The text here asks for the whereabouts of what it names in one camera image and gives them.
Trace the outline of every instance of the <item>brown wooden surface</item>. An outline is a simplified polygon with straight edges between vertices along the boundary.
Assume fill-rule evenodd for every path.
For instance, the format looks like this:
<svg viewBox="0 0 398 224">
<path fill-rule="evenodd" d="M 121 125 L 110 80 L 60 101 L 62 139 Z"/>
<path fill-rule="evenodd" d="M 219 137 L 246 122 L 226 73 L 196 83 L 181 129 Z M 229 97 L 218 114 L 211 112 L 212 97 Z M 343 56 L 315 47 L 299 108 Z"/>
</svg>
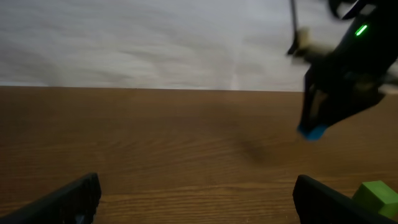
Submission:
<svg viewBox="0 0 398 224">
<path fill-rule="evenodd" d="M 298 223 L 308 174 L 346 195 L 398 190 L 398 96 L 330 128 L 295 131 L 300 93 L 0 88 L 0 214 L 87 172 L 95 223 Z"/>
</svg>

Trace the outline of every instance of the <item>white wall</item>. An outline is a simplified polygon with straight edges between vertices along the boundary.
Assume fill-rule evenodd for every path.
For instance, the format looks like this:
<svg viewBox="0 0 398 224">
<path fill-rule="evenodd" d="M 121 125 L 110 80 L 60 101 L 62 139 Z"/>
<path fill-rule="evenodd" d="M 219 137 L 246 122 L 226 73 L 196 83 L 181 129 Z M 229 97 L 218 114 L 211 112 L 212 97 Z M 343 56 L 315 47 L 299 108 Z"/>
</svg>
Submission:
<svg viewBox="0 0 398 224">
<path fill-rule="evenodd" d="M 348 24 L 297 0 L 337 44 Z M 0 85 L 299 91 L 288 0 L 2 0 Z"/>
</svg>

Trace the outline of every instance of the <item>tabletop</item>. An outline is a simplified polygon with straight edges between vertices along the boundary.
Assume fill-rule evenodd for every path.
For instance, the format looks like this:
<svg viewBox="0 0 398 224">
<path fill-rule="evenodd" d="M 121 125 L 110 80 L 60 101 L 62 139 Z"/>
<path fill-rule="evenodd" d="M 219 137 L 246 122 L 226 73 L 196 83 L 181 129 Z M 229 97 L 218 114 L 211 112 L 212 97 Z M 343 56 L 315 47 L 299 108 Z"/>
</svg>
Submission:
<svg viewBox="0 0 398 224">
<path fill-rule="evenodd" d="M 302 94 L 0 87 L 0 215 L 97 172 L 99 223 L 299 223 L 307 174 L 352 196 L 398 190 L 398 96 L 319 141 L 296 132 Z"/>
</svg>

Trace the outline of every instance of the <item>green cube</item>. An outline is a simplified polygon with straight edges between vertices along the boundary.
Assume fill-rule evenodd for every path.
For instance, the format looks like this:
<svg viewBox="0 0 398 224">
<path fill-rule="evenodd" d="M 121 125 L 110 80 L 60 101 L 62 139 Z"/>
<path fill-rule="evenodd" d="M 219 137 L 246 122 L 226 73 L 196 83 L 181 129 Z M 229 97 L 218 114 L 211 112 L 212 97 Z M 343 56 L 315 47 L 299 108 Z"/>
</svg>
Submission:
<svg viewBox="0 0 398 224">
<path fill-rule="evenodd" d="M 363 182 L 355 192 L 353 201 L 388 218 L 398 212 L 398 194 L 381 180 Z"/>
</svg>

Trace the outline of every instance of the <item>wooden table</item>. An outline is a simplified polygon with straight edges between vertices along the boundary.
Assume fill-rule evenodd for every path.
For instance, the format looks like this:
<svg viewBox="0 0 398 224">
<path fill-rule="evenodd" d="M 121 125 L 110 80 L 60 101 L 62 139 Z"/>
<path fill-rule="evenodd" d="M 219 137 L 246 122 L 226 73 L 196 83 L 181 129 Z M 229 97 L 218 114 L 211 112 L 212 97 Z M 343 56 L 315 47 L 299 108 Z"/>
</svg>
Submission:
<svg viewBox="0 0 398 224">
<path fill-rule="evenodd" d="M 398 96 L 317 142 L 295 131 L 301 93 L 0 88 L 0 214 L 87 172 L 95 223 L 298 223 L 299 174 L 352 195 L 398 190 Z"/>
</svg>

